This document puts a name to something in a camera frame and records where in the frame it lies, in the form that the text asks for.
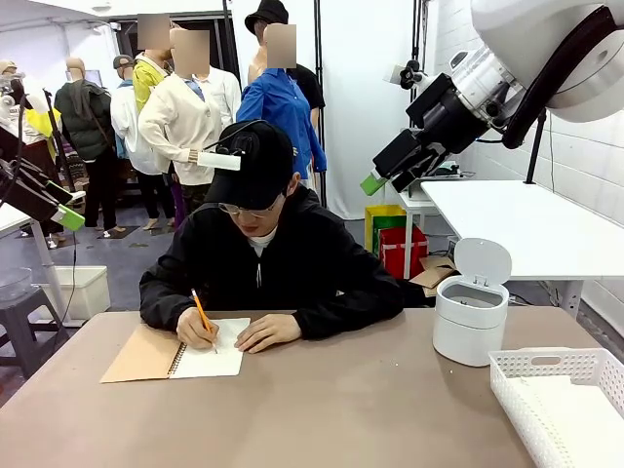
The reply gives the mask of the person's right hand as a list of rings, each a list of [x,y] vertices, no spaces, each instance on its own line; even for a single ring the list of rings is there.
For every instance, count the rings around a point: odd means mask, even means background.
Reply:
[[[182,343],[194,349],[211,349],[217,343],[218,326],[211,325],[206,329],[196,307],[189,307],[181,313],[175,332]]]

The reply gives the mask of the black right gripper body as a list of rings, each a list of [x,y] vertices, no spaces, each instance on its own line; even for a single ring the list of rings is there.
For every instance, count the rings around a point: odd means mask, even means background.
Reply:
[[[459,154],[488,130],[488,123],[469,110],[452,90],[423,115],[419,141],[425,148],[439,144],[446,152]]]

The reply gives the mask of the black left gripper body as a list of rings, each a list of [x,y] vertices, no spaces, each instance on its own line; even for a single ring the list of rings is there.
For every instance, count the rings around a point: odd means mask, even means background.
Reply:
[[[1,203],[46,221],[59,212],[59,200],[50,192],[55,188],[58,186],[29,161],[1,161]]]

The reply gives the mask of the person's left hand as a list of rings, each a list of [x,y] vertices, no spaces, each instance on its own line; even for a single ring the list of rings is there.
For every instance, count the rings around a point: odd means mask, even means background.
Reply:
[[[251,322],[238,335],[235,346],[242,352],[256,354],[300,338],[301,329],[292,315],[268,314]]]

